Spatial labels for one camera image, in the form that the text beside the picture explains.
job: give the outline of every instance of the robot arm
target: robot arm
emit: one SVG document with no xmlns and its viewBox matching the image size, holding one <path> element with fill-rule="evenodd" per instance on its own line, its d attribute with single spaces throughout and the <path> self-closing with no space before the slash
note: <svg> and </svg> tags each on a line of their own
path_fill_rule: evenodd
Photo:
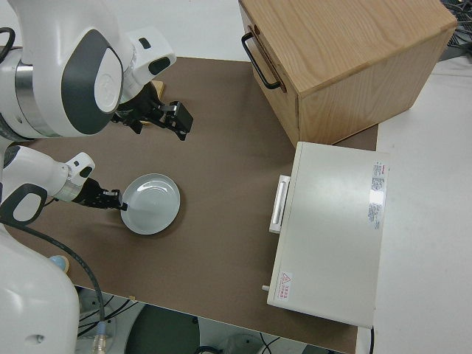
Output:
<svg viewBox="0 0 472 354">
<path fill-rule="evenodd" d="M 0 214 L 25 225 L 32 223 L 47 196 L 86 207 L 126 210 L 119 190 L 105 190 L 89 178 L 94 168 L 86 153 L 62 163 L 28 147 L 11 146 L 4 158 Z"/>
<path fill-rule="evenodd" d="M 24 46 L 8 44 L 0 51 L 0 216 L 30 223 L 48 195 L 92 207 L 126 208 L 117 191 L 104 190 L 89 178 L 94 164 L 86 154 L 60 163 L 25 147 L 13 148 L 3 173 L 3 152 L 11 142 L 93 135 L 110 121 L 139 133 L 140 121 L 146 120 L 184 140 L 192 117 L 179 102 L 160 102 L 150 84 L 175 61 L 172 49 L 155 29 L 121 32 L 101 0 L 8 3 Z M 73 353 L 78 323 L 73 285 L 1 224 L 0 278 L 2 315 L 9 319 L 0 323 L 2 347 L 9 353 Z M 97 335 L 94 353 L 104 353 L 103 333 Z"/>
<path fill-rule="evenodd" d="M 119 31 L 102 1 L 8 2 L 24 47 L 0 63 L 2 136 L 14 141 L 86 136 L 111 120 L 136 132 L 139 121 L 147 120 L 182 140 L 190 131 L 192 117 L 184 106 L 162 104 L 150 88 L 176 61 L 157 29 Z"/>
</svg>

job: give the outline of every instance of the metal handle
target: metal handle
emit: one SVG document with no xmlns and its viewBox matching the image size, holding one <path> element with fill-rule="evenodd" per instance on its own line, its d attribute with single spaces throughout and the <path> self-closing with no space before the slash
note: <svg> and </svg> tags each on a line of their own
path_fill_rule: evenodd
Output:
<svg viewBox="0 0 472 354">
<path fill-rule="evenodd" d="M 279 185 L 277 186 L 277 194 L 274 200 L 274 210 L 271 217 L 271 225 L 269 231 L 274 234 L 279 234 L 282 228 L 282 217 L 285 209 L 285 201 L 287 199 L 288 184 L 290 183 L 290 177 L 280 175 Z"/>
<path fill-rule="evenodd" d="M 266 77 L 264 76 L 263 72 L 260 70 L 259 65 L 257 65 L 256 60 L 254 59 L 254 56 L 252 55 L 251 51 L 249 50 L 246 41 L 248 39 L 253 38 L 254 35 L 252 32 L 246 33 L 242 38 L 241 38 L 241 43 L 243 44 L 243 48 L 246 51 L 246 54 L 249 57 L 249 60 L 251 61 L 254 69 L 256 69 L 256 72 L 259 74 L 260 79 L 262 80 L 264 86 L 269 89 L 269 90 L 274 90 L 280 87 L 280 81 L 276 81 L 275 83 L 268 83 Z"/>
</svg>

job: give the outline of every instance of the white box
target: white box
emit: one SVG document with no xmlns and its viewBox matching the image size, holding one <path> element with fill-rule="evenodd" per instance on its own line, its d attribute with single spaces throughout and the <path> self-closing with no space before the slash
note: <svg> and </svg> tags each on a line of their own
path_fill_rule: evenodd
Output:
<svg viewBox="0 0 472 354">
<path fill-rule="evenodd" d="M 297 144 L 268 304 L 372 327 L 388 159 Z"/>
</svg>

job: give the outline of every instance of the white table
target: white table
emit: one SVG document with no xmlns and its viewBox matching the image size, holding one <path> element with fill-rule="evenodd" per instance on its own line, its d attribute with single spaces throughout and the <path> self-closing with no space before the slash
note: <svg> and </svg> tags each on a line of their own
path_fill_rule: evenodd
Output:
<svg viewBox="0 0 472 354">
<path fill-rule="evenodd" d="M 472 348 L 472 64 L 438 63 L 417 102 L 382 123 L 391 154 L 374 353 Z M 360 330 L 356 352 L 368 353 Z"/>
</svg>

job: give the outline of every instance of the black handle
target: black handle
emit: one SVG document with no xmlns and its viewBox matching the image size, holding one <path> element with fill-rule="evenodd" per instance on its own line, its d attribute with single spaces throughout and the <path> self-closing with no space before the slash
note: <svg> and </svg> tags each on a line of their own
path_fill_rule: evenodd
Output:
<svg viewBox="0 0 472 354">
<path fill-rule="evenodd" d="M 254 35 L 252 32 L 246 33 L 242 38 L 241 42 L 243 43 L 243 48 L 246 51 L 246 54 L 249 57 L 249 60 L 251 61 L 252 65 L 254 66 L 254 69 L 256 69 L 256 72 L 259 74 L 260 79 L 262 80 L 264 86 L 269 89 L 269 90 L 274 90 L 278 87 L 280 87 L 280 81 L 276 81 L 275 83 L 268 83 L 267 79 L 264 77 L 263 72 L 260 70 L 260 67 L 257 65 L 256 60 L 252 56 L 251 51 L 249 50 L 248 46 L 246 45 L 246 41 L 248 39 L 253 38 Z"/>
</svg>

